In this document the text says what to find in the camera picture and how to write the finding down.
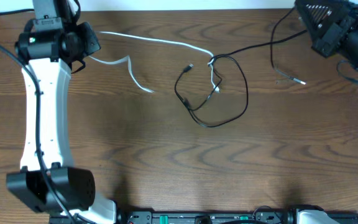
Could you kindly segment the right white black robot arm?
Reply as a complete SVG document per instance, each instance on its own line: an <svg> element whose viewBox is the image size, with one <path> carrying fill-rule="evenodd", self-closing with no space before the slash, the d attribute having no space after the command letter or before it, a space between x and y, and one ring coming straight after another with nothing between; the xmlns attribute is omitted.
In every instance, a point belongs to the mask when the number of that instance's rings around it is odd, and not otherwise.
<svg viewBox="0 0 358 224"><path fill-rule="evenodd" d="M358 4L340 0L296 0L311 48L328 58L341 54L358 69Z"/></svg>

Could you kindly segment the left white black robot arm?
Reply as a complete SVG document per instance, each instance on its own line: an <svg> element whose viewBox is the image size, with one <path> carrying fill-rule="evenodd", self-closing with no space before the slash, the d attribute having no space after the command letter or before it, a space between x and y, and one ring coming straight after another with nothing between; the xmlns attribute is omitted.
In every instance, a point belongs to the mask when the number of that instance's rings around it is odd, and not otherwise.
<svg viewBox="0 0 358 224"><path fill-rule="evenodd" d="M35 17L15 44L26 90L26 134L20 169L8 191L54 223L117 223L116 203L97 193L94 176L75 167L67 127L74 62L100 48L91 26L79 23L78 1L34 0Z"/></svg>

